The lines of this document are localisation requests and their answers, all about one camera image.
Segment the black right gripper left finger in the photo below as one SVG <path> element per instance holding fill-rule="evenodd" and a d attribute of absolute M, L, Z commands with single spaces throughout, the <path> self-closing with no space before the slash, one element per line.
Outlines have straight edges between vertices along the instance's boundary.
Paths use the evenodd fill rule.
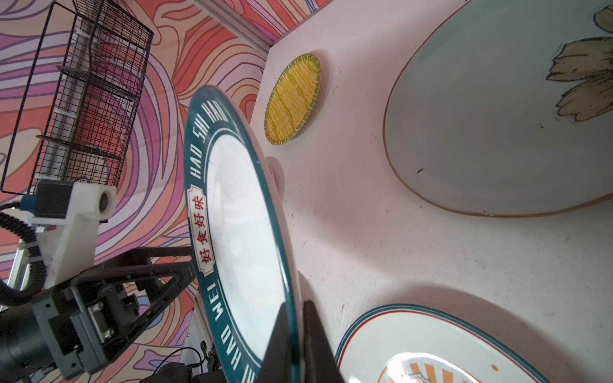
<path fill-rule="evenodd" d="M 291 340 L 286 305 L 278 311 L 271 339 L 255 380 L 256 383 L 288 383 L 291 381 Z"/>

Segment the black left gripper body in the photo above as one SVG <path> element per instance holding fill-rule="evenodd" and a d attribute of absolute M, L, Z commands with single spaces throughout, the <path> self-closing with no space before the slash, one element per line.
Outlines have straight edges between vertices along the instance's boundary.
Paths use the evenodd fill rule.
<path fill-rule="evenodd" d="M 115 362 L 196 277 L 191 247 L 140 247 L 1 313 L 1 379 Z"/>

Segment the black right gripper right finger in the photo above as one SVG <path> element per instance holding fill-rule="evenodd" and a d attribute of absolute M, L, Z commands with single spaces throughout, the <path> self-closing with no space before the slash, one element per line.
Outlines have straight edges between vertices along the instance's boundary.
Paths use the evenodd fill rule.
<path fill-rule="evenodd" d="M 313 301 L 303 304 L 305 382 L 343 383 L 326 332 Z"/>

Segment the large orange sunburst plate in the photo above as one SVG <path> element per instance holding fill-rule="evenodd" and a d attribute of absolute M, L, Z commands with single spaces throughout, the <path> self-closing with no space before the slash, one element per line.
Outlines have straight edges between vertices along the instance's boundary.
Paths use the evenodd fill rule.
<path fill-rule="evenodd" d="M 390 304 L 360 316 L 335 360 L 348 382 L 546 382 L 478 327 L 426 306 Z"/>

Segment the green rim lettered plate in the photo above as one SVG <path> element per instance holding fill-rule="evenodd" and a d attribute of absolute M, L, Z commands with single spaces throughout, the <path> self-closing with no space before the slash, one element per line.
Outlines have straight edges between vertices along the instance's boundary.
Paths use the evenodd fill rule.
<path fill-rule="evenodd" d="M 217 87 L 198 89 L 188 107 L 184 171 L 200 295 L 226 379 L 255 382 L 284 303 L 290 382 L 302 381 L 299 289 L 279 193 L 250 125 Z"/>

